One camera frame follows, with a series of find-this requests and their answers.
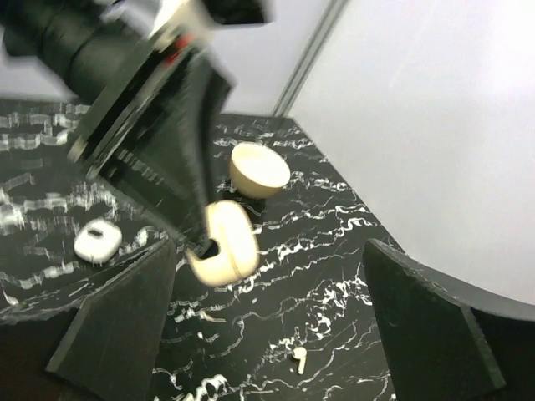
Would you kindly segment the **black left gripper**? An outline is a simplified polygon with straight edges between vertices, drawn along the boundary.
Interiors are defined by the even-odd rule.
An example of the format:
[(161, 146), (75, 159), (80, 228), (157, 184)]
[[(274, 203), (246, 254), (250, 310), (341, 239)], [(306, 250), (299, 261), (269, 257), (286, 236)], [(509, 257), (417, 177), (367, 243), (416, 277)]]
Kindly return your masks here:
[(4, 46), (35, 57), (89, 106), (71, 160), (197, 255), (217, 199), (214, 127), (231, 89), (209, 37), (180, 26), (143, 36), (111, 1), (4, 1)]

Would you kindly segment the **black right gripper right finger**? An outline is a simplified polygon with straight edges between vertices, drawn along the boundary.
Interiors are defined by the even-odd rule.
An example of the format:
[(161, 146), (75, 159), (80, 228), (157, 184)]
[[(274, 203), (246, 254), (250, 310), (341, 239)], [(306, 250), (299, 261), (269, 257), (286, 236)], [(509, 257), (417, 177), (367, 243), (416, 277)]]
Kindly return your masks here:
[(506, 379), (470, 308), (378, 240), (364, 245), (364, 274), (399, 400), (476, 400)]

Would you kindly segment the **white earbud case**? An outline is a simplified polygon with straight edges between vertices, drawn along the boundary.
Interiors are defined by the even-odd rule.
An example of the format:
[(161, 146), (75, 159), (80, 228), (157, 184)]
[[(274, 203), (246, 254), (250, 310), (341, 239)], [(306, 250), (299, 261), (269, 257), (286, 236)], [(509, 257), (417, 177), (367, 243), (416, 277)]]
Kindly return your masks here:
[(186, 251), (197, 279), (209, 287), (221, 287), (251, 276), (258, 267), (259, 247), (243, 207), (233, 200), (221, 200), (206, 208), (206, 217), (214, 246), (202, 258)]
[(106, 263), (119, 249), (121, 229), (105, 219), (88, 222), (74, 238), (74, 253), (93, 264)]

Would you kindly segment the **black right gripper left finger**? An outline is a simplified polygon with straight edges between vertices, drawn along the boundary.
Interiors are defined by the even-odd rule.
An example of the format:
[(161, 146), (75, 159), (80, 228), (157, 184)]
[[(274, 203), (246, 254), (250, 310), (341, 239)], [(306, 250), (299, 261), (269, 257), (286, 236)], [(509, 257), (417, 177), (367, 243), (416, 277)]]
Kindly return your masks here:
[(50, 358), (62, 400), (143, 400), (171, 299), (176, 249), (159, 241), (87, 297)]

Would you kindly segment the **white wireless earbud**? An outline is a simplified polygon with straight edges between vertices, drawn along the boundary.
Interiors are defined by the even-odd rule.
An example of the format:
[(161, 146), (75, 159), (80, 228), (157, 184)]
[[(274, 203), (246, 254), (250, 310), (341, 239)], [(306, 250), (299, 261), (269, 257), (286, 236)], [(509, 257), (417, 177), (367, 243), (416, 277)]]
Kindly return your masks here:
[(305, 347), (296, 347), (292, 351), (292, 358), (298, 363), (298, 374), (303, 375), (308, 351)]

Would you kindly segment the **white closed earbud case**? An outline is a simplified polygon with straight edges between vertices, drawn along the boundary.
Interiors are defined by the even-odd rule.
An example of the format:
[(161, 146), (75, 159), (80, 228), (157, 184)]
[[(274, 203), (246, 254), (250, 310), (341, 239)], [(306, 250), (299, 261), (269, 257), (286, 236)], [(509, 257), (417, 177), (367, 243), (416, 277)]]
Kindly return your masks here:
[(121, 229), (105, 219), (88, 222), (74, 238), (74, 253), (93, 264), (106, 263), (119, 249)]

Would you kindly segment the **aluminium frame rail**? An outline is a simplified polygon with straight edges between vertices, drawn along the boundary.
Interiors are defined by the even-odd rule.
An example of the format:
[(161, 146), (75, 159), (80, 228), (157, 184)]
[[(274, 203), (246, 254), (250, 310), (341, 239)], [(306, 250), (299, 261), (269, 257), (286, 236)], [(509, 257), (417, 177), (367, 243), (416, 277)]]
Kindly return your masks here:
[(314, 29), (304, 51), (293, 69), (277, 103), (273, 107), (272, 117), (285, 117), (293, 107), (308, 75), (320, 55), (323, 46), (327, 43), (336, 23), (344, 12), (349, 0), (331, 0), (324, 14)]

